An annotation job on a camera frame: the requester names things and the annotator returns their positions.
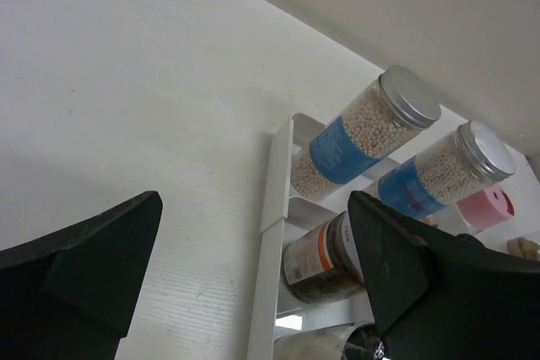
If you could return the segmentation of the grey lid brown spice jar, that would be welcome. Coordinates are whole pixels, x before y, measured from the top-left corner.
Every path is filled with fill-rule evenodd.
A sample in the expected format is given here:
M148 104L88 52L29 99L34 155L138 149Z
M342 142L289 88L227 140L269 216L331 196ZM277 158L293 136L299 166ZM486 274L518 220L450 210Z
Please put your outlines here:
M365 288L348 212L287 245L282 273L302 303L319 305L349 298Z

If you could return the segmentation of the pink cap spice bottle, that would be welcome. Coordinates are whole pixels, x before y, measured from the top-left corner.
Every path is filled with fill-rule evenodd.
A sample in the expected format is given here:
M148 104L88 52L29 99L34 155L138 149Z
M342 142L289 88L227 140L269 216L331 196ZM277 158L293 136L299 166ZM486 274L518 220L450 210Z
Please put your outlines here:
M460 200L456 207L464 221L474 231L482 232L512 219L516 210L501 185L492 185Z

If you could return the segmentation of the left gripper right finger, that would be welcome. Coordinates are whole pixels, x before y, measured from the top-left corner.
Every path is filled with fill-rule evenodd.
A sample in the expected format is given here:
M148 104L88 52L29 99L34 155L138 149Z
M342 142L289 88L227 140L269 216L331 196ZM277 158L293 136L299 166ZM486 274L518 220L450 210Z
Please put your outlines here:
M375 359L536 359L539 265L460 239L355 191L348 215Z

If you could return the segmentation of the blue label bead jar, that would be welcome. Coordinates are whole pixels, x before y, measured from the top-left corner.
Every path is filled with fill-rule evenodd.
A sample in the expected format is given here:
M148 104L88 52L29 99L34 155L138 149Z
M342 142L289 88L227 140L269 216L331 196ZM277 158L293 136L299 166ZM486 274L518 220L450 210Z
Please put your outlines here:
M389 67L295 155L291 184L320 201L440 117L440 103L423 79L405 67Z
M514 159L495 131L468 121L384 174L369 192L394 210L422 219L515 172Z

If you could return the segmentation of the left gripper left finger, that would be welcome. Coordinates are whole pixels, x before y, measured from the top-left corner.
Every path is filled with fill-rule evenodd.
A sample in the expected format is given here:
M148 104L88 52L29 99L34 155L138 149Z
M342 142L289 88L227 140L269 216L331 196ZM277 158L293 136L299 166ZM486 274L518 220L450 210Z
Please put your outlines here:
M1 252L3 359L112 359L127 336L163 202L145 191Z

